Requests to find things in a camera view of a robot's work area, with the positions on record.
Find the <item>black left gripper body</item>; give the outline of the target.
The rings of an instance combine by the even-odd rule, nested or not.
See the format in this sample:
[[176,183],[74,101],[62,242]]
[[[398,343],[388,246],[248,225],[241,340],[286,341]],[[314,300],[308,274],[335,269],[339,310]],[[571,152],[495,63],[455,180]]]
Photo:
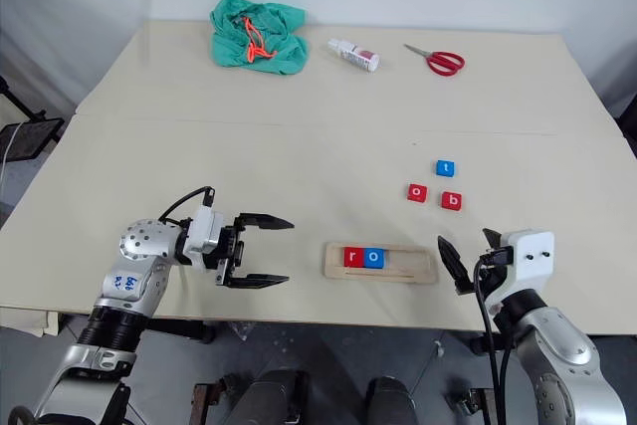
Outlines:
[[245,231],[247,215],[240,214],[234,219],[232,226],[224,226],[220,231],[219,241],[214,250],[217,286],[245,287],[244,278],[234,276],[234,271],[240,266],[243,258],[244,243],[240,240]]

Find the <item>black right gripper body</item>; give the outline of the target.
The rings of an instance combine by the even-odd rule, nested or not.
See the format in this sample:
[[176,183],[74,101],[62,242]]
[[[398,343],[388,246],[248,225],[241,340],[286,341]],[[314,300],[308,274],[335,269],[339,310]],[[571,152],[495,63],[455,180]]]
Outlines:
[[504,246],[492,249],[480,256],[480,266],[486,269],[506,267],[513,263],[513,247]]

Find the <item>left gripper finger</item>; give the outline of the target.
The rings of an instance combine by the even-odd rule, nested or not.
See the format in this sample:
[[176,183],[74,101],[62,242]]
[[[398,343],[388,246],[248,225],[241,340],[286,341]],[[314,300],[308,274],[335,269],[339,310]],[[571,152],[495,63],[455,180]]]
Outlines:
[[269,214],[240,213],[237,217],[237,230],[243,232],[249,226],[263,230],[285,230],[294,228],[293,223]]
[[288,276],[249,274],[242,278],[229,276],[224,280],[223,285],[229,289],[258,290],[282,284],[289,279]]

